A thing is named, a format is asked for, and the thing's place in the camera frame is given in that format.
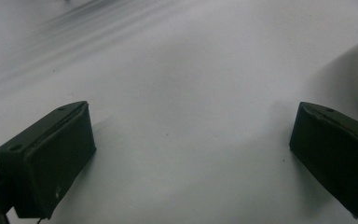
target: white surface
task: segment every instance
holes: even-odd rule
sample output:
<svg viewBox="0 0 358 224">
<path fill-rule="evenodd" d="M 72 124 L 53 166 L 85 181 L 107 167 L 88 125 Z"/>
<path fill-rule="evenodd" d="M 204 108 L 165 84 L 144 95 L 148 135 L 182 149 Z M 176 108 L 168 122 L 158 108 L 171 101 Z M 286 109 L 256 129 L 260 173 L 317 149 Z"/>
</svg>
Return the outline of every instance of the white surface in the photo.
<svg viewBox="0 0 358 224">
<path fill-rule="evenodd" d="M 42 223 L 358 223 L 288 146 L 300 101 L 358 119 L 358 0 L 85 2 L 0 0 L 0 145 L 90 104 Z"/>
</svg>

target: white table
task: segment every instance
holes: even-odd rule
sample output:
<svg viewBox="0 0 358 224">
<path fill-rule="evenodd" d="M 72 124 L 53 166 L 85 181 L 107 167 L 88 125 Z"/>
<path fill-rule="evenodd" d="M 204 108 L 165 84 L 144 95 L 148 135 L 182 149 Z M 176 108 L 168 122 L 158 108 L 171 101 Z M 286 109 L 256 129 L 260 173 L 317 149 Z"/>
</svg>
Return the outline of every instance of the white table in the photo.
<svg viewBox="0 0 358 224">
<path fill-rule="evenodd" d="M 80 100 L 42 223 L 358 223 L 288 146 L 300 101 L 358 119 L 358 0 L 0 0 L 0 145 Z"/>
</svg>

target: screw hole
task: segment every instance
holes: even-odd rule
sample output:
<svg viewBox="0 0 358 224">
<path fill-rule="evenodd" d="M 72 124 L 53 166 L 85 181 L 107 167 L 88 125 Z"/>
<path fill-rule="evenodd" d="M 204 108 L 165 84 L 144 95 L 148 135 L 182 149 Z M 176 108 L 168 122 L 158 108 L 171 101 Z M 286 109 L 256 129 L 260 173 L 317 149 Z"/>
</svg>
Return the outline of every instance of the screw hole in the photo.
<svg viewBox="0 0 358 224">
<path fill-rule="evenodd" d="M 8 149 L 9 151 L 18 151 L 18 150 L 21 149 L 21 148 L 22 148 L 22 145 L 17 144 L 17 145 L 14 145 L 14 146 L 10 146 L 10 147 L 8 147 L 7 149 Z"/>
</svg>

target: white floor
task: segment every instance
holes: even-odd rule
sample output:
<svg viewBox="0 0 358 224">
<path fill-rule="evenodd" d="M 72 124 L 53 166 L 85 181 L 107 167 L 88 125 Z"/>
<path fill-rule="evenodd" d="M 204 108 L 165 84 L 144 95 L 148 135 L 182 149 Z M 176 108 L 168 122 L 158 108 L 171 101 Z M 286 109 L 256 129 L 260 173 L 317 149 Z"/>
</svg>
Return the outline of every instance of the white floor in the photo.
<svg viewBox="0 0 358 224">
<path fill-rule="evenodd" d="M 0 145 L 80 100 L 42 223 L 358 223 L 288 146 L 301 101 L 358 119 L 358 0 L 0 0 Z"/>
</svg>

